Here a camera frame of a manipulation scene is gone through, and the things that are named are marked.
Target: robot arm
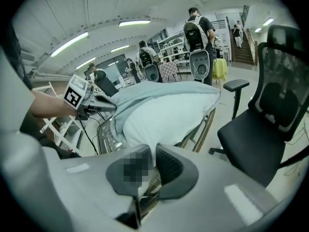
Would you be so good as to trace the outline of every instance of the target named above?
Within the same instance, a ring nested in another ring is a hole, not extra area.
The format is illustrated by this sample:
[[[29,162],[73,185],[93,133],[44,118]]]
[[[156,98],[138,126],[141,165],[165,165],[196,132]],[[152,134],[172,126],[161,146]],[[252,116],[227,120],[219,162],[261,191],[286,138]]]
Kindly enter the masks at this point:
[[[88,120],[98,112],[116,110],[116,105],[103,91],[94,92],[93,87],[77,75],[69,81],[63,99],[77,111],[78,120]]]

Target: ceiling light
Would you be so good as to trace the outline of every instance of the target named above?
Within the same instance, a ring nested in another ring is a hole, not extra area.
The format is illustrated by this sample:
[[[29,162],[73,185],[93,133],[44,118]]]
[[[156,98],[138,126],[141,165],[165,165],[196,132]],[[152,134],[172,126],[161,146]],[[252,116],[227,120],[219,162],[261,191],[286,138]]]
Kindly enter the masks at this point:
[[[121,50],[121,49],[124,49],[124,48],[127,48],[127,47],[129,47],[129,46],[130,46],[130,45],[128,44],[128,45],[125,45],[125,46],[116,48],[116,49],[112,50],[111,53],[112,53],[112,52],[115,52],[115,51],[118,51],[118,50]]]
[[[273,18],[270,18],[270,19],[268,19],[264,24],[263,24],[263,26],[267,26],[267,25],[269,25],[270,23],[272,23],[274,21],[274,19]]]
[[[86,65],[87,63],[90,63],[91,61],[95,60],[96,58],[92,58],[88,61],[86,61],[85,63],[81,64],[80,66],[78,66],[76,69],[78,70],[79,68],[83,67],[84,65]]]
[[[150,22],[150,20],[124,21],[124,22],[120,22],[119,26],[123,27],[123,26],[128,26],[128,25],[148,24],[149,22]]]
[[[83,33],[79,36],[77,36],[76,38],[74,38],[73,40],[70,40],[69,42],[65,43],[62,47],[58,48],[55,52],[53,52],[50,56],[54,57],[56,56],[58,53],[62,52],[64,49],[66,49],[67,47],[69,47],[70,45],[74,44],[75,42],[81,40],[82,38],[85,38],[88,36],[88,32]]]
[[[116,61],[116,62],[114,62],[114,63],[111,63],[111,64],[109,64],[108,66],[111,66],[111,65],[116,64],[116,63],[118,63],[118,61]]]

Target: backpack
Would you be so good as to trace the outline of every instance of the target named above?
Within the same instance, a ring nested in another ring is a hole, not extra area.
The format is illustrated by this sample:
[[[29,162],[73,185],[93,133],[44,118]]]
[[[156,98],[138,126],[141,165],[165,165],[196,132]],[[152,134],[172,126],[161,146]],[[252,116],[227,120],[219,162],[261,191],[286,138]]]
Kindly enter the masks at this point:
[[[140,65],[142,68],[145,68],[147,65],[153,64],[154,62],[153,55],[147,49],[141,48],[139,51],[139,56],[140,56]]]
[[[184,42],[187,50],[193,52],[197,49],[205,49],[209,40],[199,22],[202,16],[197,15],[194,21],[186,21],[183,26]]]

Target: floor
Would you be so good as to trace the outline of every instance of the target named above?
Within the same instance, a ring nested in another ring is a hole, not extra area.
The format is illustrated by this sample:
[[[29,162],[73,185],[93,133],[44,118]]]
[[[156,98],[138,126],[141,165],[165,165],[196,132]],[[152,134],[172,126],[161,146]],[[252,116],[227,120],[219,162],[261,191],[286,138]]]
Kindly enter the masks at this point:
[[[257,67],[246,65],[243,63],[232,62],[229,63],[228,66],[228,74],[226,76],[226,81],[231,81],[235,79],[245,79],[250,82],[250,85],[242,90],[241,100],[239,105],[238,115],[245,111],[248,106],[248,102],[252,98],[255,93],[257,83],[258,83],[258,72]],[[178,76],[179,81],[193,81],[193,77],[188,74],[181,74],[182,78]],[[202,146],[202,149],[199,154],[204,157],[216,157],[221,158],[222,160],[227,160],[224,155],[215,153],[213,156],[208,154],[208,150],[211,147],[220,147],[220,142],[217,137],[217,131],[228,123],[232,117],[233,105],[234,105],[234,94],[222,88],[224,81],[221,81],[221,97],[220,103],[216,108],[216,113],[207,135],[207,138]],[[213,86],[217,86],[219,88],[219,83],[216,84],[216,81],[213,81]],[[93,118],[97,119],[99,123],[103,122],[103,119],[99,117],[99,115],[93,116]],[[309,117],[306,119],[307,126],[305,128],[305,120],[300,123],[298,129],[296,130],[295,136],[286,145],[286,150],[283,155],[282,161],[285,161],[289,157],[293,156],[304,147],[309,144],[308,133],[305,133],[309,128]],[[89,119],[86,124],[86,131],[90,137],[93,139],[93,143],[95,147],[98,147],[98,141],[96,139],[97,134],[97,126],[98,122],[94,119]],[[193,143],[189,142],[186,148],[191,148]],[[86,135],[83,134],[80,142],[80,155],[83,157],[94,155],[93,146],[90,144]],[[301,183],[304,175],[307,172],[309,158],[302,160],[300,163],[295,165],[279,169],[276,176],[272,180],[272,182],[267,187],[267,190],[274,196],[278,201],[283,200],[286,196],[292,194],[295,190],[297,190],[299,184]]]

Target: staircase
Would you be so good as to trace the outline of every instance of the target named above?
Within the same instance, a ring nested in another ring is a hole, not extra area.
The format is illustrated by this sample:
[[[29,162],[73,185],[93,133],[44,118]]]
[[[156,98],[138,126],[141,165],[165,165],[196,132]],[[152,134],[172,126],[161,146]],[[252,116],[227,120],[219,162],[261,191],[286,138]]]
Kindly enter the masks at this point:
[[[234,54],[235,54],[234,61],[254,65],[252,53],[250,50],[246,34],[245,33],[243,34],[243,43],[241,44],[241,49],[239,49],[236,46],[235,40],[233,40],[233,43],[234,43]]]

